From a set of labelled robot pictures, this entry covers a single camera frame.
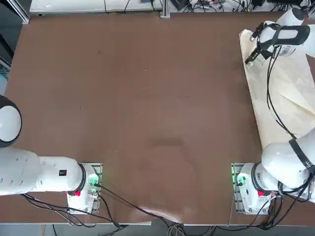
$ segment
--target floor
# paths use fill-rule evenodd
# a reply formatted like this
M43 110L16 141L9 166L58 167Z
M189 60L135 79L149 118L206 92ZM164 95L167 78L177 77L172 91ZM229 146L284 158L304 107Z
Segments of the floor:
M31 0L20 0L25 9L29 9ZM8 44L14 50L22 28L22 21L14 13L0 4L0 33L4 36ZM0 47L0 55L6 60L11 61L3 48ZM87 229L83 227L70 226L65 224L55 225L57 236L104 236L114 230L112 225L97 225L95 228ZM185 231L190 236L201 235L207 231L208 227L186 227ZM167 227L159 220L152 222L151 226L128 226L126 229L118 232L115 236L164 236L167 233ZM247 229L245 231L227 232L216 229L215 236L313 236L315 227L275 227L270 231L259 229ZM55 236L51 224L9 224L0 225L0 236Z

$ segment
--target metal frame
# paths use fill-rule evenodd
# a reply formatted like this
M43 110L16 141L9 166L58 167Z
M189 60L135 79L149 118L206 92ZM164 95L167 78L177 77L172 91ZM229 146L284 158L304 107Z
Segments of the metal frame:
M0 56L0 65L2 65L5 69L7 69L8 71L10 71L11 69L11 65L10 63L8 63L5 59L3 59L1 56Z
M7 2L11 5L16 14L22 19L23 24L28 24L30 21L30 17L21 6L21 4L18 2L18 0L7 0Z
M241 213L241 214L246 214L246 213L245 213L243 199L242 199L240 189L236 184L236 179L237 179L238 174L241 172L241 169L244 166L244 164L245 163L232 163L231 164L232 181L233 181L233 189L234 189L233 190L234 193L233 193L232 206L233 206L233 203L235 203L235 211L237 213ZM269 209L269 207L264 208L263 211L259 213L259 215L268 215L268 209ZM253 210L248 215L257 215L258 212L259 212L258 210Z
M161 18L171 18L170 12L169 12L169 0L162 0L163 2L163 10L161 12Z

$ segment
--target white cylinder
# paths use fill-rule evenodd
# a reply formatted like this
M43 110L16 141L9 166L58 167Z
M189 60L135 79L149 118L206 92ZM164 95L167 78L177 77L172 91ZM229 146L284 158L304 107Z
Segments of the white cylinder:
M315 128L296 140L301 150L315 163ZM309 172L295 154L289 142L268 145L263 151L261 163L277 180L289 188L301 186L309 177Z
M11 147L0 148L0 195L31 191L40 170L35 153Z
M276 23L281 26L300 26L303 21L303 12L298 8L291 8L283 14Z
M82 181L82 169L68 157L40 156L41 173L32 192L63 192L77 189Z
M311 28L310 35L303 43L302 49L307 55L315 58L315 25L308 26Z

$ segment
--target black label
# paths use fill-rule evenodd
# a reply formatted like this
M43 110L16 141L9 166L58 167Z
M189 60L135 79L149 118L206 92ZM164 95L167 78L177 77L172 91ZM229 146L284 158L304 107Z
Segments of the black label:
M67 170L59 170L59 176L66 176Z

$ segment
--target black strap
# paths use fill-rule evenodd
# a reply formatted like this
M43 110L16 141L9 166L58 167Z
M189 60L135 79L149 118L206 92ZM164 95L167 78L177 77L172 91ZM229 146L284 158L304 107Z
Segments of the black strap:
M312 162L307 158L307 156L304 154L302 149L300 148L299 144L295 139L291 139L289 141L289 144L291 145L293 151L297 155L297 157L300 159L302 164L307 168L307 169L312 169L314 170L315 166L312 164Z
M84 185L85 185L85 181L87 179L87 173L85 172L85 169L84 169L84 166L81 164L81 163L78 163L79 167L81 168L82 170L82 180L81 180L81 183L80 185L77 187L77 189L73 190L73 191L68 191L68 194L70 196L74 196L75 192L77 191L81 191L83 188L84 188Z
M255 163L254 166L252 167L252 171L251 171L252 184L257 191L263 191L264 189L260 187L260 185L258 184L258 181L256 180L256 168L259 164L260 162Z

